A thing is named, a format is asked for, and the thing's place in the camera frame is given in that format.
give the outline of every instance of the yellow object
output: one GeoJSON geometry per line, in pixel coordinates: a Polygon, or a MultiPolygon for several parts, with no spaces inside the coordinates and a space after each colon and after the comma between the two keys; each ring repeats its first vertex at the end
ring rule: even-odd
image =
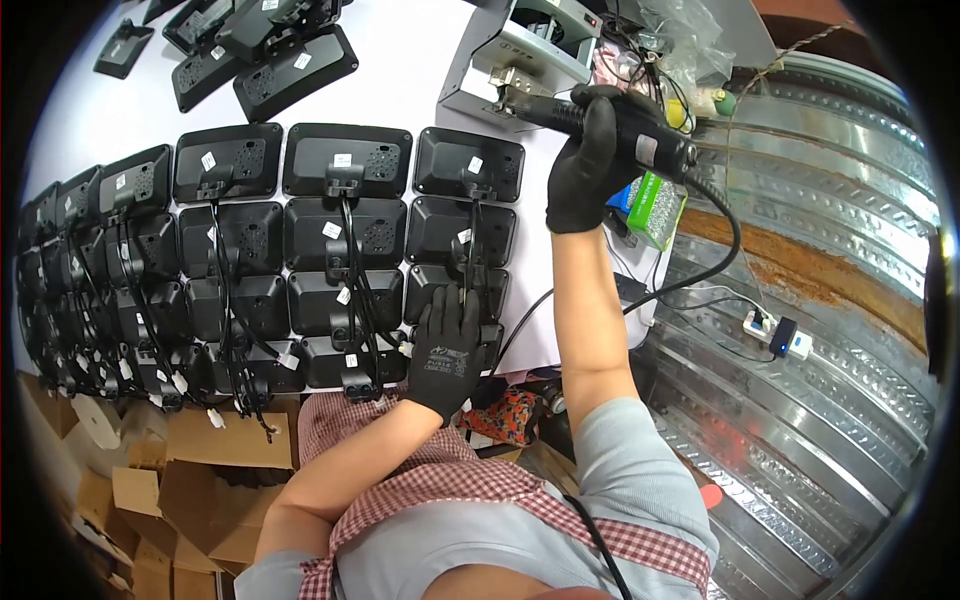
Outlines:
{"type": "Polygon", "coordinates": [[[676,98],[670,98],[666,101],[666,122],[675,130],[684,133],[690,131],[690,123],[686,119],[684,105],[676,98]]]}

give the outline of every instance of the worker's arm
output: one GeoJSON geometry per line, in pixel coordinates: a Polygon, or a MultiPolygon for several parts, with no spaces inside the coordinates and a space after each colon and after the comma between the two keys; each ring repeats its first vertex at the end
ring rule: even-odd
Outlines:
{"type": "Polygon", "coordinates": [[[325,557],[333,524],[353,500],[450,423],[480,378],[479,312],[475,291],[463,307],[456,286],[434,291],[420,318],[403,399],[294,474],[264,518],[258,561],[282,550],[325,557]]]}
{"type": "Polygon", "coordinates": [[[307,463],[267,511],[256,559],[280,550],[325,557],[333,523],[350,503],[399,467],[443,421],[429,408],[404,399],[307,463]]]}
{"type": "Polygon", "coordinates": [[[602,228],[553,235],[554,322],[570,429],[617,397],[636,397],[627,327],[602,228]]]}
{"type": "Polygon", "coordinates": [[[554,320],[570,428],[608,400],[636,397],[627,328],[613,282],[601,222],[607,200],[642,174],[615,156],[614,102],[649,101],[611,85],[577,86],[587,110],[582,140],[566,142],[547,184],[546,224],[553,233],[554,320]]]}

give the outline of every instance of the light blue shirt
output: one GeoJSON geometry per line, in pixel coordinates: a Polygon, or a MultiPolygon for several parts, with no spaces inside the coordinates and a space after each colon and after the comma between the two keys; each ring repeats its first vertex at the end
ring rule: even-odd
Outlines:
{"type": "MultiPolygon", "coordinates": [[[[622,397],[594,409],[573,440],[578,498],[595,518],[635,523],[705,550],[712,568],[717,540],[693,477],[657,433],[646,406],[622,397]]],[[[563,501],[556,487],[546,489],[563,501]]],[[[237,600],[294,600],[300,563],[316,557],[276,552],[234,582],[237,600]]],[[[685,579],[615,559],[634,598],[700,598],[685,579]]],[[[619,597],[596,550],[516,505],[432,502],[401,511],[337,553],[338,600],[420,600],[444,572],[463,564],[503,566],[552,588],[599,588],[619,597]]]]}

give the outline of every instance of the electric screwdriver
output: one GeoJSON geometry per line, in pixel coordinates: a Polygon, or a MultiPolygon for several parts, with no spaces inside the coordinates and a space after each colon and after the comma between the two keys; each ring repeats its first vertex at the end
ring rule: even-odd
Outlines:
{"type": "MultiPolygon", "coordinates": [[[[687,172],[697,163],[696,144],[629,101],[614,98],[611,103],[616,114],[616,154],[666,180],[686,183],[687,172]]],[[[584,134],[587,112],[572,102],[507,86],[503,106],[528,123],[574,137],[584,134]]]]}
{"type": "MultiPolygon", "coordinates": [[[[587,114],[583,108],[565,100],[527,94],[512,85],[502,87],[501,92],[503,109],[516,118],[567,133],[571,137],[583,137],[584,117],[587,114]]],[[[616,155],[625,160],[635,160],[654,175],[688,185],[703,194],[727,217],[733,234],[730,251],[718,264],[647,294],[624,308],[623,314],[626,315],[650,300],[723,272],[736,259],[741,233],[740,222],[727,204],[727,199],[711,184],[691,172],[691,167],[697,164],[697,147],[692,141],[629,100],[614,98],[611,104],[616,115],[616,155]]]]}

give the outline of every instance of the corrugated metal sheet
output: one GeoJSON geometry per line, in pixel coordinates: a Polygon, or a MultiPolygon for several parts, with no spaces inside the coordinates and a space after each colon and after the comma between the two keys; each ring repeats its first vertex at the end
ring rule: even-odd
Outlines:
{"type": "MultiPolygon", "coordinates": [[[[744,83],[734,78],[730,90],[744,83]]],[[[745,225],[773,232],[786,248],[840,257],[906,299],[907,314],[897,318],[909,321],[922,314],[924,238],[939,221],[924,144],[904,124],[906,106],[891,89],[835,61],[806,56],[788,64],[737,111],[728,198],[745,225]]],[[[700,173],[722,187],[726,121],[701,124],[694,137],[700,173]]],[[[687,210],[713,212],[698,198],[687,210]]],[[[822,288],[816,274],[804,273],[802,256],[750,250],[755,274],[795,269],[822,288]]],[[[726,252],[689,230],[678,233],[667,281],[726,252]]],[[[660,377],[650,404],[660,434],[726,493],[710,514],[721,556],[708,597],[806,597],[875,550],[871,540],[924,457],[936,385],[916,340],[844,283],[812,294],[755,278],[741,256],[700,285],[710,284],[754,299],[759,288],[769,311],[794,319],[815,341],[805,361],[763,363],[770,353],[742,330],[749,304],[658,306],[651,341],[660,377]]],[[[726,295],[688,290],[670,301],[726,295]]]]}

